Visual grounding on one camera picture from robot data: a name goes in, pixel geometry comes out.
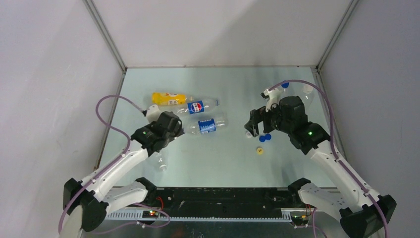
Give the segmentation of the clear bottle without label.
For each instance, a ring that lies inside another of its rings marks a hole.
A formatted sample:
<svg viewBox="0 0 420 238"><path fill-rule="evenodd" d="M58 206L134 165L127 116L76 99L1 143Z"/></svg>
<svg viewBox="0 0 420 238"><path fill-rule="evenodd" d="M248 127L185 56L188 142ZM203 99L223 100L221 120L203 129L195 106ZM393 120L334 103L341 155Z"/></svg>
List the clear bottle without label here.
<svg viewBox="0 0 420 238"><path fill-rule="evenodd" d="M315 92L314 92L314 90L313 90L313 92L312 92L312 93L310 93L310 94L305 94L305 93L302 91L302 89L303 89L303 85L304 85L304 84L302 84L301 89L300 89L300 91L299 91L299 97L301 98L301 100L302 100L302 102L303 102L303 104L304 104L304 106L305 106L305 109L307 110L307 109L310 107L310 105L312 104L313 100L314 100L314 97L315 97Z"/></svg>

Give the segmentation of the clear bottle blue label front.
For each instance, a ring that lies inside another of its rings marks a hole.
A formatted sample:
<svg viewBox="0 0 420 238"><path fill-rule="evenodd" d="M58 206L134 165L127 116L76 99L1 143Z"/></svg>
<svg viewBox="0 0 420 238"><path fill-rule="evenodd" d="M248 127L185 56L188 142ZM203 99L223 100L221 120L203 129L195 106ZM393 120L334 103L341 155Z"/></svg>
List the clear bottle blue label front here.
<svg viewBox="0 0 420 238"><path fill-rule="evenodd" d="M289 97L289 96L294 96L294 89L293 87L290 85L290 83L284 83L282 84L279 89L281 90L281 95L280 98L285 98L285 97Z"/></svg>

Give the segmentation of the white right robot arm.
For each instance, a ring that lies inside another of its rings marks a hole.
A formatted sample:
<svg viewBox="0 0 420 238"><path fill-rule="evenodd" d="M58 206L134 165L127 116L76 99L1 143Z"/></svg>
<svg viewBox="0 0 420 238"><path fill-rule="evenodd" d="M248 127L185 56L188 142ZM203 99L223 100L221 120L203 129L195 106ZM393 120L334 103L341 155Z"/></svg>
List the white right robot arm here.
<svg viewBox="0 0 420 238"><path fill-rule="evenodd" d="M308 120L298 96L251 110L244 128L256 137L259 123L263 123L264 133L274 130L286 133L291 144L314 161L340 192L333 194L301 178L288 186L292 206L308 204L320 209L336 219L351 238L368 238L385 228L395 211L395 199L380 195L356 173L323 127Z"/></svg>

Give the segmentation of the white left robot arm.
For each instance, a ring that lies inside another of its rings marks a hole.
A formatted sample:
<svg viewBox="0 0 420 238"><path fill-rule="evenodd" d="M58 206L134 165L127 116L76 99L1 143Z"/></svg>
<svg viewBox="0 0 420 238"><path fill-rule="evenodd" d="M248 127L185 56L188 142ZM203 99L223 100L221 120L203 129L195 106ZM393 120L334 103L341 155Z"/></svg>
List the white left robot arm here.
<svg viewBox="0 0 420 238"><path fill-rule="evenodd" d="M126 136L127 145L104 166L82 180L69 179L63 188L63 214L59 221L59 234L92 232L105 217L114 211L135 203L152 206L157 194L145 180L115 188L114 185L135 166L170 142L183 135L181 119L172 112L157 110L143 112L148 124Z"/></svg>

